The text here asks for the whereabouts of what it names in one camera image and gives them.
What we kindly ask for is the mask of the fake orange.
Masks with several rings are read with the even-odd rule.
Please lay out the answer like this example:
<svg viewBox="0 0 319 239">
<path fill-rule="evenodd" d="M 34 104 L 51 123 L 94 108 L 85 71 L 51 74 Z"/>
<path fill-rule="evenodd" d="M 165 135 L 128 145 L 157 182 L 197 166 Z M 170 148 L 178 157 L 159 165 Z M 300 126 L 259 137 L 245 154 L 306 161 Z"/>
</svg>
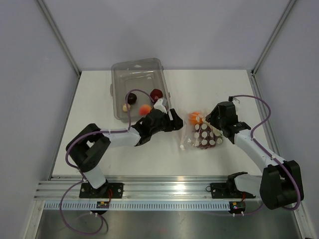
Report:
<svg viewBox="0 0 319 239">
<path fill-rule="evenodd" d="M 203 114 L 202 112 L 192 112 L 188 114 L 188 121 L 192 125 L 202 124 L 203 123 Z"/>
</svg>

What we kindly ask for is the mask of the clear zip top bag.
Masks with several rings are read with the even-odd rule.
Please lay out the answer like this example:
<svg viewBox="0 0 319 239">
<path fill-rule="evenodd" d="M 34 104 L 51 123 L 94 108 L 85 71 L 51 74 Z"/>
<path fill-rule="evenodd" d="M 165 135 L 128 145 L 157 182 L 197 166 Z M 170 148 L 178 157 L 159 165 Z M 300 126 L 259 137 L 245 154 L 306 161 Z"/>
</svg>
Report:
<svg viewBox="0 0 319 239">
<path fill-rule="evenodd" d="M 205 111 L 182 112 L 180 149 L 210 149 L 223 143 L 223 133 L 205 119 Z"/>
</svg>

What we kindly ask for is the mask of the fake peach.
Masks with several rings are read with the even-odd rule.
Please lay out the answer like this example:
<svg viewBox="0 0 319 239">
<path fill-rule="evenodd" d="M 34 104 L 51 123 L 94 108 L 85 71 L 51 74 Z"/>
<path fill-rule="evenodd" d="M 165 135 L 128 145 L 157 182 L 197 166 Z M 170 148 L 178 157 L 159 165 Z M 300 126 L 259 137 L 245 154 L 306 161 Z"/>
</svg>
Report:
<svg viewBox="0 0 319 239">
<path fill-rule="evenodd" d="M 142 105 L 140 108 L 139 108 L 139 115 L 140 116 L 145 116 L 147 115 L 150 111 L 152 110 L 152 107 L 150 105 Z"/>
</svg>

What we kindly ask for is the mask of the fake dark red apple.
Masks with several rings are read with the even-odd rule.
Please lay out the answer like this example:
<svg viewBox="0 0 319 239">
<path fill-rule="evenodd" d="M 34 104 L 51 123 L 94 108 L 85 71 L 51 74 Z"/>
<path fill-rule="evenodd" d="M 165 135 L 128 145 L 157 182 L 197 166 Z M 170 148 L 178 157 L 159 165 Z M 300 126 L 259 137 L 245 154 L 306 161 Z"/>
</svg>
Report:
<svg viewBox="0 0 319 239">
<path fill-rule="evenodd" d="M 158 99 L 163 97 L 163 93 L 160 89 L 153 89 L 150 93 L 150 97 L 152 98 L 152 100 L 155 102 Z"/>
</svg>

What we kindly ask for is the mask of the fake garlic bulb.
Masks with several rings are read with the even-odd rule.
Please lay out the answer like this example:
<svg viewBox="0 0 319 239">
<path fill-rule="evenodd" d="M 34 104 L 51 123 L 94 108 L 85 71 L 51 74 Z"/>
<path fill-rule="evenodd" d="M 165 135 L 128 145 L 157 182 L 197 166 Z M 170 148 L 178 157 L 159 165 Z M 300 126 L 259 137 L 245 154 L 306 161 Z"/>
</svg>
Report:
<svg viewBox="0 0 319 239">
<path fill-rule="evenodd" d="M 124 104 L 122 107 L 123 112 L 127 113 L 131 109 L 131 105 L 129 104 Z"/>
</svg>

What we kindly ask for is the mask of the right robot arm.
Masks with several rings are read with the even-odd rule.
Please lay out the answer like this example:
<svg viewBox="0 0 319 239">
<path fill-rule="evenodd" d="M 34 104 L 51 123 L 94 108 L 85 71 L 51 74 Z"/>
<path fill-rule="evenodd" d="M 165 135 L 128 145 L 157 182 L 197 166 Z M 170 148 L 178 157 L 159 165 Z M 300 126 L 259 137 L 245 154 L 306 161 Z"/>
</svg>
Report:
<svg viewBox="0 0 319 239">
<path fill-rule="evenodd" d="M 232 101 L 218 103 L 205 120 L 244 151 L 262 173 L 260 177 L 247 172 L 229 175 L 226 181 L 229 196 L 238 197 L 243 192 L 252 194 L 260 197 L 270 210 L 294 211 L 300 206 L 304 192 L 298 163 L 287 161 L 263 146 L 255 138 L 253 129 L 239 121 Z"/>
</svg>

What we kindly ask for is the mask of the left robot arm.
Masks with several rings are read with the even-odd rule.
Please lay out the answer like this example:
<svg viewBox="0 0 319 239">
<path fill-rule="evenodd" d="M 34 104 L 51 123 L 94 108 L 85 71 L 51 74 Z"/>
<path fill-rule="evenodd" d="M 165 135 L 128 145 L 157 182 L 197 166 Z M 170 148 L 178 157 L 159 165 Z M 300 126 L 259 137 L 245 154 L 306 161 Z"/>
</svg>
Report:
<svg viewBox="0 0 319 239">
<path fill-rule="evenodd" d="M 73 160 L 74 167 L 90 186 L 96 198 L 103 198 L 108 192 L 108 180 L 102 173 L 99 162 L 109 148 L 140 146 L 150 141 L 158 132 L 180 130 L 183 120 L 175 109 L 167 113 L 152 109 L 128 129 L 102 130 L 96 124 L 87 125 L 66 146 L 65 160 Z"/>
</svg>

